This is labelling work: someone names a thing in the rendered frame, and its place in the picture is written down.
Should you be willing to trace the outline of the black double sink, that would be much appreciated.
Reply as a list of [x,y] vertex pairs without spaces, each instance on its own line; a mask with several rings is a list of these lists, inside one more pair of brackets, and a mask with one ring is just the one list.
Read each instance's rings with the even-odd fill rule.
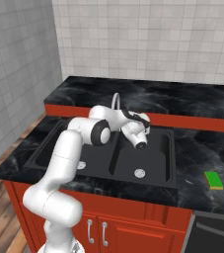
[[174,131],[151,126],[136,142],[114,131],[105,145],[84,144],[78,174],[176,188]]

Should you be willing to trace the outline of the red sink front panel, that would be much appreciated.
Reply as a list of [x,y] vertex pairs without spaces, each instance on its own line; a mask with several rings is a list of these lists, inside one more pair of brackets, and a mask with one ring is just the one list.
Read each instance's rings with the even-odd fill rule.
[[146,205],[142,202],[100,196],[95,194],[73,192],[69,190],[61,190],[61,193],[70,195],[81,202],[83,205],[83,210],[87,212],[97,212],[107,215],[123,216],[135,219],[144,218]]

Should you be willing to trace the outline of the green and yellow sponge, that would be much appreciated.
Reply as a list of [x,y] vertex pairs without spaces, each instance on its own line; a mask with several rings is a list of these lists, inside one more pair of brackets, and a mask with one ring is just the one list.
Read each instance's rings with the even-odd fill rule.
[[205,179],[210,190],[222,190],[223,184],[216,172],[205,172]]

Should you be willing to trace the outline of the red raised counter panel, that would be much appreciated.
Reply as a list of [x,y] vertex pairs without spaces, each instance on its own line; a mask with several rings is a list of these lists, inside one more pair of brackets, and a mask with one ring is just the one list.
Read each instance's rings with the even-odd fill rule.
[[[89,108],[50,104],[45,104],[44,109],[45,113],[48,116],[58,117],[87,117],[90,112]],[[152,126],[224,132],[224,120],[222,119],[164,115],[154,113],[147,113],[147,116],[149,117]]]

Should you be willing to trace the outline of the grey curved tap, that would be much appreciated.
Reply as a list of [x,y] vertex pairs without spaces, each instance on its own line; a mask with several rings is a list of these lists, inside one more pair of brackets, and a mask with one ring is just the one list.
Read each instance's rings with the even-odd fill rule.
[[112,97],[112,109],[119,110],[120,109],[120,96],[118,93],[114,93]]

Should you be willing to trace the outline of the red cupboard door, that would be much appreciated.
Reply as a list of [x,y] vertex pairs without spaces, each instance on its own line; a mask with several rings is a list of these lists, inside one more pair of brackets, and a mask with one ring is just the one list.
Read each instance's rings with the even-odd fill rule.
[[[171,229],[116,218],[98,217],[102,253],[181,253],[185,234]],[[106,222],[107,247],[103,246],[102,223]]]
[[[91,236],[94,238],[94,244],[88,241],[87,220],[91,219]],[[97,217],[89,212],[84,212],[80,222],[72,228],[75,238],[82,244],[85,253],[100,253],[99,230]]]

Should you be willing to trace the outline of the black dishwasher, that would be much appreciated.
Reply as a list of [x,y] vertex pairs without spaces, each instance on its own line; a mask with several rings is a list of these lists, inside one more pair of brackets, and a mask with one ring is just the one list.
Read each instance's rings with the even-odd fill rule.
[[181,253],[224,253],[224,214],[193,211]]

